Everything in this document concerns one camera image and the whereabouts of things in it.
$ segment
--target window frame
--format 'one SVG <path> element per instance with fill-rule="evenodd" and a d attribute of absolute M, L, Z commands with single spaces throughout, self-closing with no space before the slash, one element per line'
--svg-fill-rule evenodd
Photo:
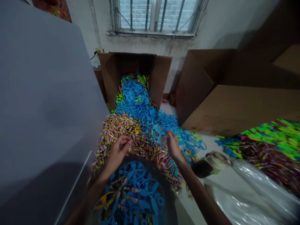
<path fill-rule="evenodd" d="M 121 14 L 118 12 L 120 11 L 120 0 L 110 0 L 110 11 L 111 11 L 111 20 L 113 24 L 113 31 L 115 34 L 120 34 L 120 35 L 140 35 L 140 36 L 152 36 L 152 37 L 157 37 L 157 36 L 164 36 L 164 37 L 180 37 L 180 38 L 192 38 L 196 35 L 198 27 L 200 25 L 200 21 L 202 20 L 203 16 L 205 15 L 205 10 L 206 6 L 208 3 L 208 0 L 197 0 L 195 4 L 195 8 L 193 11 L 193 17 L 191 18 L 191 21 L 189 21 L 189 27 L 187 31 L 161 31 L 161 27 L 155 27 L 155 22 L 159 22 L 159 14 L 160 14 L 160 8 L 161 8 L 161 3 L 163 2 L 163 7 L 164 10 L 166 8 L 166 3 L 167 1 L 164 0 L 148 0 L 148 2 L 152 1 L 152 7 L 150 9 L 149 7 L 149 12 L 150 12 L 150 21 L 148 21 L 148 17 L 146 16 L 146 26 L 150 27 L 150 29 L 131 29 L 131 28 L 121 28 Z M 179 21 L 181 18 L 181 12 L 183 9 L 183 4 L 181 6 L 181 10 L 179 13 L 179 17 L 177 20 L 177 29 L 180 29 Z"/>

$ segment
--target window bar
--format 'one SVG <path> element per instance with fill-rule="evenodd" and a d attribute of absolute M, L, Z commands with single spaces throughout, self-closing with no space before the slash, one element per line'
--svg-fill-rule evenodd
<path fill-rule="evenodd" d="M 147 12 L 146 12 L 146 25 L 145 25 L 145 31 L 147 31 L 147 26 L 148 26 L 149 3 L 150 3 L 150 0 L 147 0 Z"/>
<path fill-rule="evenodd" d="M 181 13 L 182 13 L 182 10 L 183 10 L 184 1 L 185 0 L 182 0 L 182 3 L 181 3 L 181 8 L 180 8 L 179 17 L 178 17 L 178 20 L 177 20 L 177 25 L 176 25 L 175 33 L 177 32 L 177 29 L 178 29 L 178 26 L 179 26 L 179 22 L 180 22 Z"/>
<path fill-rule="evenodd" d="M 130 0 L 130 30 L 132 31 L 132 2 L 133 0 Z"/>
<path fill-rule="evenodd" d="M 167 7 L 167 0 L 165 0 L 165 4 L 163 5 L 162 24 L 160 26 L 160 32 L 162 32 L 163 30 L 163 20 L 165 19 L 166 7 Z"/>

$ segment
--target electrical wire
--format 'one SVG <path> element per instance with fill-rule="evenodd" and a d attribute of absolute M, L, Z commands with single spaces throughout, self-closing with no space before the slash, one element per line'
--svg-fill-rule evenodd
<path fill-rule="evenodd" d="M 92 60 L 95 57 L 96 54 L 97 54 L 97 52 L 94 52 L 94 56 L 90 60 Z"/>

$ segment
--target gray panel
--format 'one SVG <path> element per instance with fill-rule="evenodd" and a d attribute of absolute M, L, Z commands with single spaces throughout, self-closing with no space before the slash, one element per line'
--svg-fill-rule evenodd
<path fill-rule="evenodd" d="M 0 221 L 53 224 L 108 115 L 78 26 L 0 3 Z"/>

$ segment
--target right hand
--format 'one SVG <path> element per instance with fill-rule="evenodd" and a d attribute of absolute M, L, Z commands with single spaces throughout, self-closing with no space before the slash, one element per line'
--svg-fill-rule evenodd
<path fill-rule="evenodd" d="M 185 159 L 181 154 L 181 150 L 179 148 L 179 143 L 176 135 L 174 134 L 173 131 L 166 131 L 166 133 L 168 134 L 167 143 L 168 143 L 168 150 L 171 158 L 175 162 L 185 162 Z"/>

